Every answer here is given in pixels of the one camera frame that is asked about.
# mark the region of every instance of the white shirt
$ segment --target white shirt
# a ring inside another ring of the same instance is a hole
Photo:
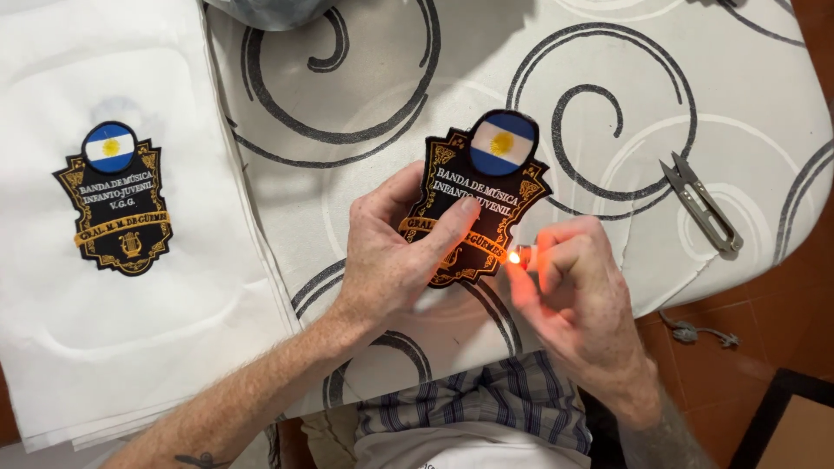
[[[375,433],[356,442],[356,469],[587,469],[590,458],[489,422]]]

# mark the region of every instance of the gold banner ribbon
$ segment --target gold banner ribbon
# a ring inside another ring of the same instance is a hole
[[[424,217],[409,217],[403,219],[403,221],[399,222],[399,230],[400,231],[408,231],[413,229],[415,231],[425,231],[426,233],[430,232],[432,228],[435,227],[437,223],[436,219],[431,218],[424,218]],[[463,240],[464,243],[484,251],[488,255],[493,255],[498,258],[498,262],[504,264],[507,260],[507,251],[495,243],[493,240],[487,238],[486,236],[475,233],[474,231],[470,231],[466,234],[466,237]]]
[[[105,223],[97,224],[76,234],[74,238],[75,246],[79,247],[88,241],[101,238],[102,236],[109,235],[117,231],[122,231],[123,229],[136,228],[137,226],[145,226],[146,224],[161,223],[171,223],[171,217],[168,216],[167,211],[128,215],[120,219],[114,219]]]

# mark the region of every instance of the metal scissors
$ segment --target metal scissors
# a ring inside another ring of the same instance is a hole
[[[669,184],[671,184],[675,193],[678,194],[679,198],[681,198],[681,202],[684,207],[689,210],[689,213],[692,214],[692,218],[695,219],[695,222],[701,227],[701,230],[706,233],[706,237],[709,238],[718,250],[724,252],[740,250],[744,245],[744,240],[738,234],[736,229],[733,228],[730,220],[727,219],[724,212],[722,212],[721,208],[718,207],[718,204],[716,204],[716,201],[712,198],[712,196],[710,196],[710,193],[706,192],[704,184],[701,184],[701,180],[698,179],[695,171],[689,167],[686,160],[681,158],[679,154],[672,152],[672,159],[675,160],[675,166],[677,166],[678,173],[681,175],[677,175],[672,168],[666,166],[666,164],[661,161],[663,172],[666,174],[666,178],[669,179]],[[695,199],[693,199],[692,194],[686,190],[687,184],[690,184],[695,190],[697,196],[701,198],[701,201],[706,206],[706,210],[701,209]],[[713,226],[710,222],[710,217],[712,217],[720,225],[720,227],[724,230],[724,233],[726,233],[726,237],[722,236],[716,227]]]

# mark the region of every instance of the left hand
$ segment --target left hand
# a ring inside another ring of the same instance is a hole
[[[422,240],[406,242],[396,228],[420,198],[422,178],[423,164],[412,163],[350,205],[348,259],[336,302],[353,321],[376,327],[410,310],[478,219],[480,203],[464,197]]]

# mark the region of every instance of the black embroidered patch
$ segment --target black embroidered patch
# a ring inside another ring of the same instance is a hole
[[[468,132],[449,129],[444,139],[425,141],[423,195],[399,224],[400,234],[410,243],[420,240],[458,199],[476,197],[479,218],[441,261],[429,286],[445,288],[463,280],[474,284],[482,275],[495,275],[507,257],[510,227],[533,203],[553,194],[542,178],[550,167],[534,158],[538,124],[522,113],[496,109]]]
[[[87,134],[81,154],[53,173],[81,213],[75,245],[99,270],[141,275],[168,252],[173,231],[159,195],[161,152],[150,139],[138,142],[127,125],[104,122]]]

